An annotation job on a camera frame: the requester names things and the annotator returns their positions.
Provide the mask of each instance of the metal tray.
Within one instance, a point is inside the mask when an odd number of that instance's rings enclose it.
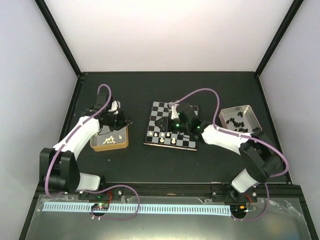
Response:
[[[244,127],[235,127],[232,122],[227,123],[230,118],[234,118],[234,121],[237,123],[243,122]],[[248,129],[249,133],[252,133],[253,129],[257,128],[260,128],[262,130],[254,111],[249,105],[222,109],[219,114],[219,119],[225,129],[244,132],[243,130],[239,131],[239,129],[242,128]]]

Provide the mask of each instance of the black tabletop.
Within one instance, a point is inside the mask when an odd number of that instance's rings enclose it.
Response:
[[[71,128],[95,103],[100,84],[111,87],[113,97],[133,121],[128,127],[127,148],[95,152],[87,144],[78,157],[81,172],[105,176],[107,182],[227,183],[244,169],[239,155],[214,145],[200,143],[194,152],[143,145],[153,101],[173,102],[199,88],[216,90],[220,109],[250,105],[263,131],[276,143],[259,80],[253,72],[89,72],[83,76]],[[217,105],[213,93],[196,93],[187,102],[199,106],[200,119],[212,119]],[[284,176],[270,180],[285,181]]]

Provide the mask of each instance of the chessboard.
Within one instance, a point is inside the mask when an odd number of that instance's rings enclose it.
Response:
[[[196,116],[199,107],[191,106]],[[168,147],[184,150],[197,151],[197,141],[183,132],[161,132],[156,126],[156,121],[162,117],[171,117],[171,108],[167,102],[154,101],[151,108],[145,141],[143,144],[158,147]]]

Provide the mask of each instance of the black metal frame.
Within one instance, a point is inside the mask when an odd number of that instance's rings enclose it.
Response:
[[[271,121],[272,129],[274,131],[275,136],[277,136],[275,126],[272,121],[272,117],[268,108],[268,104],[261,86],[261,82],[259,79],[259,76],[261,75],[262,71],[266,67],[269,59],[271,58],[272,54],[274,53],[276,47],[278,46],[280,40],[282,39],[283,35],[285,34],[287,28],[289,27],[291,21],[293,20],[294,16],[296,15],[298,9],[300,8],[301,4],[304,0],[294,0],[291,4],[291,7],[289,8],[287,14],[285,15],[280,27],[278,28],[274,38],[272,39],[266,53],[264,54],[258,68],[255,71],[256,80],[259,83],[260,91],[263,96],[264,103],[267,108],[267,113],[269,116],[269,119]],[[65,121],[63,123],[62,131],[60,134],[59,140],[63,139],[70,128],[73,112],[78,100],[78,96],[82,87],[82,83],[84,81],[84,77],[82,75],[82,72],[80,68],[77,65],[77,62],[75,58],[73,57],[66,41],[64,40],[53,16],[51,15],[46,3],[44,0],[35,0],[36,4],[38,5],[40,11],[42,12],[46,22],[48,23],[50,29],[52,30],[55,38],[57,39],[59,45],[61,46],[65,56],[67,57],[70,65],[72,66],[75,74],[78,76],[74,92],[72,94],[71,102],[67,111],[67,115],[65,118]],[[289,180],[288,184],[268,184],[269,186],[269,192],[271,198],[298,198],[305,220],[307,222],[307,226],[310,232],[310,235],[312,239],[319,239],[317,236],[317,232],[315,229],[315,226],[313,224],[313,221],[311,219],[311,215],[306,203],[306,200],[304,198],[303,192],[301,190],[301,187],[298,185],[292,185],[291,184],[291,178],[290,175],[287,173],[286,175],[287,179]],[[128,183],[129,186],[135,188],[139,195],[141,196],[167,196],[168,194],[177,194],[177,196],[198,196],[198,197],[207,197],[212,194],[212,184],[166,184],[166,183],[159,183],[159,184],[151,184],[151,183],[145,183],[145,184],[132,184]],[[256,193],[261,197],[266,197],[266,190],[263,185],[259,185],[256,188]],[[29,225],[31,223],[31,219],[39,198],[39,195],[44,194],[44,189],[40,186],[37,187],[34,197],[32,199],[29,212],[27,214],[21,235],[20,240],[24,240],[27,236]]]

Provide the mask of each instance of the white wall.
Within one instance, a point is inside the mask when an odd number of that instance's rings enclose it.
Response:
[[[320,234],[320,1],[304,1],[261,75],[295,184]]]
[[[46,0],[82,71],[255,71],[293,0]]]
[[[1,239],[20,236],[39,153],[57,142],[76,79],[35,1],[0,1]]]

